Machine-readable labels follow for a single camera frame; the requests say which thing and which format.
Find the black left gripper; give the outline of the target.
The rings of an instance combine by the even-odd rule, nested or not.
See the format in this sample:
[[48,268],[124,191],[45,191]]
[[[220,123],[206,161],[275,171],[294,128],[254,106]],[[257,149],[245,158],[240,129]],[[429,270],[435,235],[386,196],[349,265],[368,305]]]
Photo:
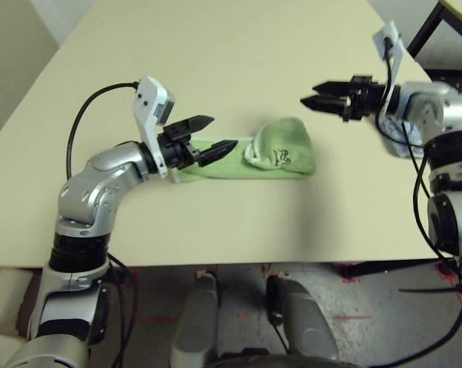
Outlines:
[[191,143],[191,134],[203,130],[215,119],[206,115],[174,122],[168,126],[168,133],[157,137],[160,152],[170,169],[184,169],[198,161],[200,166],[208,166],[227,156],[238,144],[237,140],[222,140],[201,151]]

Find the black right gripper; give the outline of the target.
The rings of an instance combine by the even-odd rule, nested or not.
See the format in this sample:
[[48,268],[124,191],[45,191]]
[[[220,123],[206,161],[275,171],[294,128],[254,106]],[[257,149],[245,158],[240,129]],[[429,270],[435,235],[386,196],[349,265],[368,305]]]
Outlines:
[[381,106],[385,85],[375,82],[372,76],[355,75],[350,82],[328,80],[313,90],[318,94],[347,96],[347,104],[345,99],[313,95],[302,98],[302,105],[322,113],[343,114],[342,119],[350,121],[361,120]]

